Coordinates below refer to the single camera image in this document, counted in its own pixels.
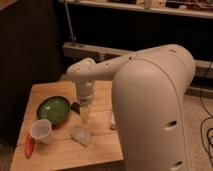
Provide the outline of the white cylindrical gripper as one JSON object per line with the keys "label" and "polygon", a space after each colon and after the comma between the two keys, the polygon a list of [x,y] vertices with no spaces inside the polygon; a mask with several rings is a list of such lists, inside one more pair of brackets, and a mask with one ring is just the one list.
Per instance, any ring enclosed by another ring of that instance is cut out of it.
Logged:
{"label": "white cylindrical gripper", "polygon": [[[94,81],[80,81],[76,83],[76,97],[80,104],[89,105],[94,98]],[[87,124],[89,121],[90,107],[80,107],[81,123]]]}

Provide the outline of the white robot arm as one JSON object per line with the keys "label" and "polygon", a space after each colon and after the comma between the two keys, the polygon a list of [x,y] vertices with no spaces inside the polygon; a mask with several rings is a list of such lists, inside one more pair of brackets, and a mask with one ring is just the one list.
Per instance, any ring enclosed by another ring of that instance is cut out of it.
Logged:
{"label": "white robot arm", "polygon": [[94,82],[112,83],[112,111],[126,171],[189,171],[183,98],[195,75],[184,47],[169,44],[97,63],[71,65],[80,103],[94,98]]}

